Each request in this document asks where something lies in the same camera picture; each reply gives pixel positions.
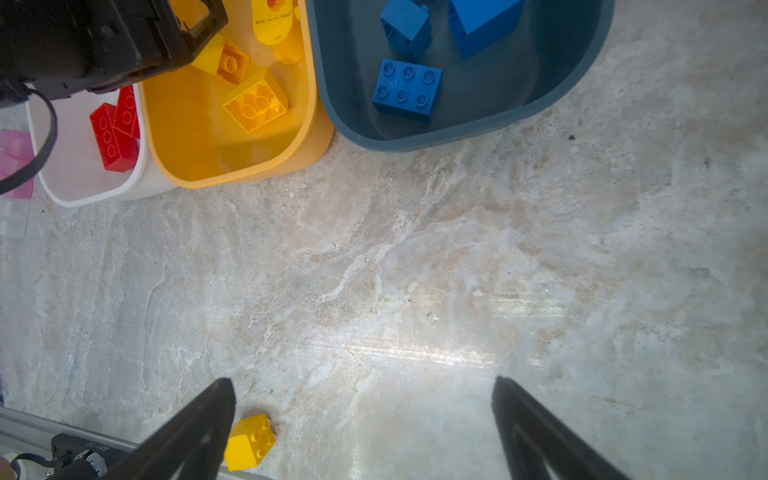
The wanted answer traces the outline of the blue lego brick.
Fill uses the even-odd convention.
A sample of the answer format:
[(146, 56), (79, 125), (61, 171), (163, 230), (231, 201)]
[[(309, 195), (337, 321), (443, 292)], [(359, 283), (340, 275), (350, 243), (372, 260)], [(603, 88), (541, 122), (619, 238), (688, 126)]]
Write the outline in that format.
[(418, 62), (432, 43), (431, 10), (411, 0), (390, 0), (380, 20), (389, 45)]
[(518, 25), (523, 0), (451, 0), (449, 27), (463, 59), (511, 33)]
[(442, 77), (439, 68), (383, 59), (372, 103), (380, 112), (429, 123)]

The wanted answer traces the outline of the yellow lego brick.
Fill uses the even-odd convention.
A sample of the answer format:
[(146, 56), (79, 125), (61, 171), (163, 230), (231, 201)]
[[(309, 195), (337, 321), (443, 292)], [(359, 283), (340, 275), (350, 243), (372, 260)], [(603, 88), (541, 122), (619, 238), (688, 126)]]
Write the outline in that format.
[(220, 34), (215, 35), (192, 62), (193, 67), (232, 86), (245, 80), (249, 64), (250, 56)]
[(232, 90), (222, 107), (246, 134), (252, 134), (285, 115), (290, 101), (271, 71), (262, 68)]
[(230, 472), (255, 468), (276, 444), (276, 435), (267, 414), (240, 420), (230, 432), (224, 460)]

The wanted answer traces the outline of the yellow duck lego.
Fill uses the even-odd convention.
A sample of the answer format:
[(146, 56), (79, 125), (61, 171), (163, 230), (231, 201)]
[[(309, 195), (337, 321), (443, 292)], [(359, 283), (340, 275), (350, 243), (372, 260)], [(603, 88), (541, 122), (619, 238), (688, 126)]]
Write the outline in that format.
[(295, 65), (305, 56), (297, 1), (252, 0), (252, 25), (257, 40), (271, 48), (284, 65)]

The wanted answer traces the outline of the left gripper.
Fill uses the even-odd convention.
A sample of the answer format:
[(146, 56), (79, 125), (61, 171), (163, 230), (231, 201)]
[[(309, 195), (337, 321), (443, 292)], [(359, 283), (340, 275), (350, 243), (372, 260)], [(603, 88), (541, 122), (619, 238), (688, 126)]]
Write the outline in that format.
[(168, 1), (4, 1), (1, 105), (102, 94), (182, 68), (228, 23), (221, 1), (187, 24)]

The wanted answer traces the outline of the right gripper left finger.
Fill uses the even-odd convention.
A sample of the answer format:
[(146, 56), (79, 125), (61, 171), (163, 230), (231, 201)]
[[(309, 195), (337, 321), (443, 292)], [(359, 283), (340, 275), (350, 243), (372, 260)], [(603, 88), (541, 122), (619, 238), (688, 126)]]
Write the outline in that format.
[(111, 467), (106, 479), (214, 479), (234, 419), (228, 378), (215, 380), (171, 420)]

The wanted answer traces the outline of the long red lego brick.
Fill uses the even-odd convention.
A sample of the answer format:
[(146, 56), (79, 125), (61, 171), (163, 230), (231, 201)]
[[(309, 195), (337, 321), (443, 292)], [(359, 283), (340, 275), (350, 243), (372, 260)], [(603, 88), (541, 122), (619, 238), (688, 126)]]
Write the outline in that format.
[(104, 169), (125, 173), (135, 167), (139, 145), (114, 125), (116, 110), (115, 105), (102, 103), (90, 114), (90, 122)]

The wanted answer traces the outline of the yellow plastic container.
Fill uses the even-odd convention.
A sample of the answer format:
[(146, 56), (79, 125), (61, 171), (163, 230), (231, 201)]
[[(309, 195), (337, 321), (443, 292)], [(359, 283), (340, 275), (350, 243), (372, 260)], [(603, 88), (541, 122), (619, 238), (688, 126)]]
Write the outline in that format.
[(192, 66), (144, 81), (139, 94), (143, 133), (158, 168), (175, 185), (199, 189), (288, 174), (326, 152), (334, 126), (319, 98), (307, 5), (300, 10), (305, 56), (281, 64), (253, 30), (251, 1), (227, 1), (227, 25), (218, 33), (250, 56), (245, 80), (268, 68), (287, 94), (287, 113), (246, 134), (223, 109), (232, 86)]

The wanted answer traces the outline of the dark teal plastic container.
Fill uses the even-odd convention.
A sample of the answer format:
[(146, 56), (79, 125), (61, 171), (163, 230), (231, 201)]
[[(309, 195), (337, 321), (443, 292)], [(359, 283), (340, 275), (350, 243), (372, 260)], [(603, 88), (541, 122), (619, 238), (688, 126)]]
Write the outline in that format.
[(432, 44), (423, 64), (442, 70), (428, 122), (378, 111), (373, 102), (388, 44), (382, 1), (309, 1), (306, 18), (318, 88), (333, 125), (356, 145), (413, 151), (507, 127), (560, 100), (600, 53), (612, 1), (526, 1), (516, 29), (469, 59), (449, 29), (449, 4), (431, 1)]

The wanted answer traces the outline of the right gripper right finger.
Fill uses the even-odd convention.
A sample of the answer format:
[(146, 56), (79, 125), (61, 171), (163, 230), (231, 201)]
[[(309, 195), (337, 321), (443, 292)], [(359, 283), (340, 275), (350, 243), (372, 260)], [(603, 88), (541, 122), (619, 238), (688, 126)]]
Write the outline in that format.
[(513, 479), (627, 477), (514, 380), (496, 378), (491, 405)]

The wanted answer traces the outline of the white plastic container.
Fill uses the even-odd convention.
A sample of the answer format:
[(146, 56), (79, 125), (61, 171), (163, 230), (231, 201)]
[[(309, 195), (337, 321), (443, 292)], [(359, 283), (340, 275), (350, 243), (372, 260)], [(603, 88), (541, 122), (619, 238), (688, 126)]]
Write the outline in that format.
[(101, 201), (127, 201), (167, 192), (176, 186), (155, 163), (145, 134), (138, 140), (138, 159), (124, 173), (105, 170), (98, 151), (90, 114), (104, 103), (115, 105), (117, 90), (95, 94), (79, 92), (54, 100), (57, 138), (38, 178), (49, 197), (63, 207)]

